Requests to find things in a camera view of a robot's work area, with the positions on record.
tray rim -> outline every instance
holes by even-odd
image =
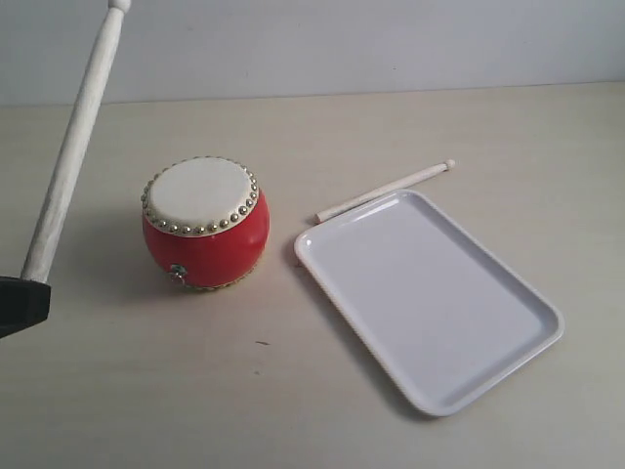
[[[383,357],[381,357],[378,351],[375,349],[375,345],[371,344],[367,337],[362,334],[362,331],[359,330],[357,325],[353,322],[351,316],[347,314],[341,302],[335,297],[332,288],[326,284],[326,281],[323,278],[323,275],[320,275],[314,268],[314,266],[309,262],[307,257],[307,248],[305,246],[305,240],[314,232],[327,230],[328,226],[341,224],[343,221],[351,219],[354,216],[356,211],[366,211],[369,207],[380,203],[385,199],[390,199],[393,197],[402,197],[402,196],[416,196],[422,199],[425,203],[430,205],[440,217],[442,217],[446,222],[448,222],[455,230],[464,235],[476,248],[480,249],[486,256],[490,258],[491,261],[498,264],[502,269],[504,269],[510,276],[514,277],[521,286],[527,290],[527,292],[537,298],[540,302],[542,302],[547,310],[553,315],[555,323],[557,325],[555,331],[548,336],[541,343],[537,344],[535,347],[528,350],[525,354],[519,356],[516,360],[510,363],[508,366],[501,368],[498,372],[493,373],[488,379],[484,380],[481,384],[477,386],[477,388],[471,392],[466,394],[464,397],[460,398],[452,405],[437,405],[414,396],[408,386],[406,386],[401,376],[397,375],[393,371],[393,367],[387,363]],[[441,210],[435,203],[433,203],[428,197],[423,195],[420,192],[410,189],[398,189],[391,192],[387,192],[379,197],[376,197],[368,202],[365,202],[358,207],[355,207],[351,210],[348,210],[345,213],[337,215],[330,220],[327,220],[319,225],[315,225],[304,230],[300,233],[295,241],[294,241],[294,250],[297,258],[302,263],[302,265],[306,268],[309,275],[315,280],[317,285],[321,288],[323,293],[330,299],[332,305],[337,309],[337,311],[341,314],[343,319],[350,325],[352,331],[356,334],[362,344],[366,347],[369,353],[373,356],[373,358],[377,361],[377,363],[384,369],[387,375],[391,378],[391,380],[396,384],[401,393],[406,397],[406,399],[419,411],[430,415],[431,417],[445,417],[452,415],[462,408],[470,405],[479,397],[483,396],[490,389],[504,381],[508,376],[513,374],[515,371],[522,368],[529,361],[535,359],[537,356],[542,354],[545,350],[553,346],[556,342],[558,342],[564,335],[565,324],[564,317],[562,312],[552,304],[545,296],[540,293],[536,288],[534,288],[531,284],[529,284],[525,278],[520,276],[514,269],[512,269],[507,263],[503,262],[499,257],[497,257],[492,251],[483,246],[475,237],[473,237],[467,230],[465,230],[462,226],[460,226],[457,222],[455,222],[451,217],[449,217],[443,210]]]

wooden stick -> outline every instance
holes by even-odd
[[[57,164],[21,270],[23,279],[42,283],[48,279],[67,209],[117,51],[121,25],[130,5],[131,0],[108,0],[108,12],[85,68]]]
[[[330,218],[334,218],[341,213],[347,212],[359,205],[362,205],[369,200],[373,200],[385,193],[395,191],[397,189],[405,189],[410,186],[413,186],[417,183],[421,183],[427,179],[433,178],[434,176],[444,172],[449,171],[456,165],[456,162],[453,159],[448,159],[444,163],[436,164],[422,171],[418,171],[410,176],[406,176],[405,178],[401,178],[392,183],[386,184],[381,188],[374,189],[373,191],[366,192],[358,197],[355,197],[351,200],[341,203],[340,205],[335,205],[334,207],[330,207],[326,210],[323,210],[315,215],[316,222],[323,223]]]

red drum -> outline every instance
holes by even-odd
[[[215,289],[245,277],[270,232],[265,195],[234,161],[197,157],[165,169],[142,195],[147,248],[171,279]]]

white tray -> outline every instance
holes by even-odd
[[[317,225],[295,250],[429,415],[460,410],[563,335],[558,311],[414,191]]]

drum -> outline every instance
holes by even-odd
[[[245,277],[265,249],[270,213],[254,175],[197,157],[154,176],[141,197],[147,249],[182,285],[213,290]]]

